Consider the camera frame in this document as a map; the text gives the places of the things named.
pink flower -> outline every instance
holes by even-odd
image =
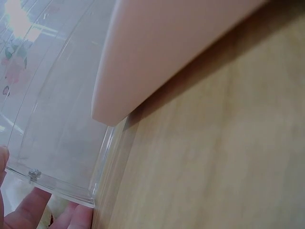
[[[2,58],[2,60],[1,60],[1,64],[2,64],[2,65],[7,65],[8,62],[9,62],[9,60],[6,59],[6,57]]]
[[[12,57],[6,64],[5,78],[9,84],[18,83],[20,77],[25,73],[25,65],[23,58],[17,56]]]

fingernail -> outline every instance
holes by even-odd
[[[9,160],[10,157],[10,152],[9,149],[6,146],[1,146],[2,151],[4,152],[4,158],[5,158],[5,163]]]

floor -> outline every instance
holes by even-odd
[[[304,28],[272,1],[129,115],[93,228],[304,228]]]

metal screw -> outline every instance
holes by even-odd
[[[31,181],[37,181],[37,179],[40,177],[41,172],[38,169],[32,169],[29,171],[29,177]]]

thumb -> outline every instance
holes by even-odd
[[[0,146],[0,186],[3,183],[4,177],[6,175],[5,167],[6,163],[9,160],[9,150],[6,146]]]

